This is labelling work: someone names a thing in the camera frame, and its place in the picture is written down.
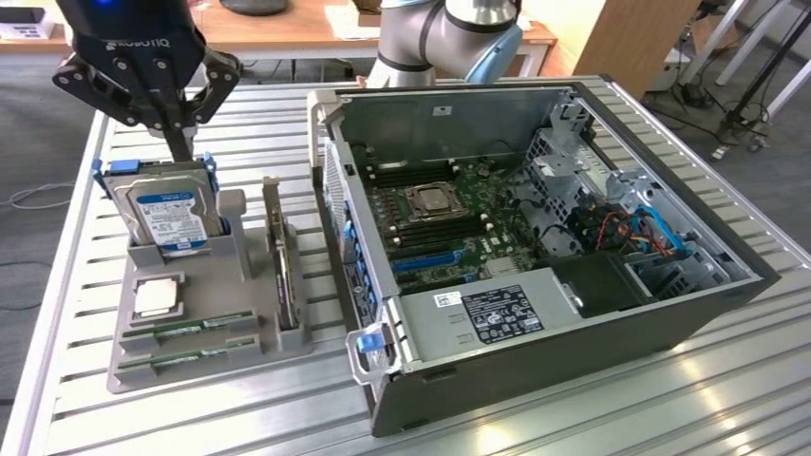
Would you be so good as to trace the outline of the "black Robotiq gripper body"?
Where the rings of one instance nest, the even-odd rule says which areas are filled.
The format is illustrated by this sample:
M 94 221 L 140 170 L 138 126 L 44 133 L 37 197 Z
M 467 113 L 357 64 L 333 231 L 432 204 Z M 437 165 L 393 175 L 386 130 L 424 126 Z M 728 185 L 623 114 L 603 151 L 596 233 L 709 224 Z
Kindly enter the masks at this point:
M 182 91 L 202 62 L 205 40 L 185 1 L 60 1 L 72 30 L 72 60 L 54 85 L 65 87 L 78 66 L 129 92 Z

